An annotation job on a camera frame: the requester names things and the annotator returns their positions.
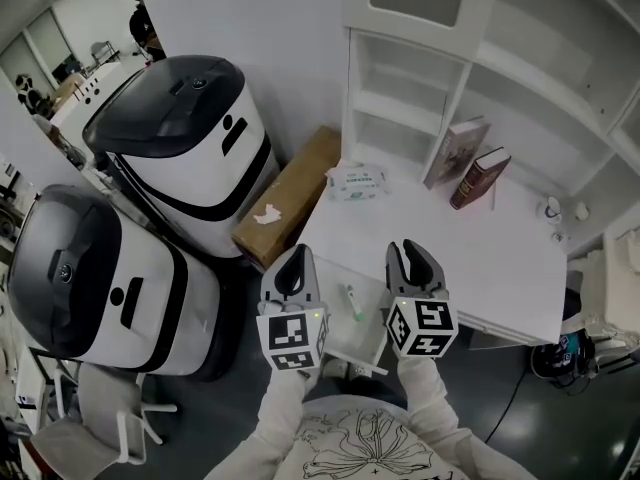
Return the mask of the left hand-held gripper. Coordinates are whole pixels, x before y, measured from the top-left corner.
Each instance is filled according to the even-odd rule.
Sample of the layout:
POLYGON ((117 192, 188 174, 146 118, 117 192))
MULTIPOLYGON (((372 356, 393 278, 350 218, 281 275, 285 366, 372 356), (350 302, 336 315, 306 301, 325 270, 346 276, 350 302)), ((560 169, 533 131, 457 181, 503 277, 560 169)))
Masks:
POLYGON ((329 313, 307 245, 285 251, 264 273, 256 323, 262 353, 274 371, 320 366, 329 313))

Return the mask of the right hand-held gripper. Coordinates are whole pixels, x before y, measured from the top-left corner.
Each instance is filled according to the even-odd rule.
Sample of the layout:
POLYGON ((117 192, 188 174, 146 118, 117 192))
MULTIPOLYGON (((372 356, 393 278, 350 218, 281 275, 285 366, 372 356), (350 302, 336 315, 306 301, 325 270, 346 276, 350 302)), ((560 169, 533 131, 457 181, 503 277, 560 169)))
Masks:
POLYGON ((391 242, 386 252, 386 286, 396 295, 386 328, 398 357, 441 358, 458 336, 458 314, 451 306, 444 270, 421 245, 404 239, 408 262, 391 242))

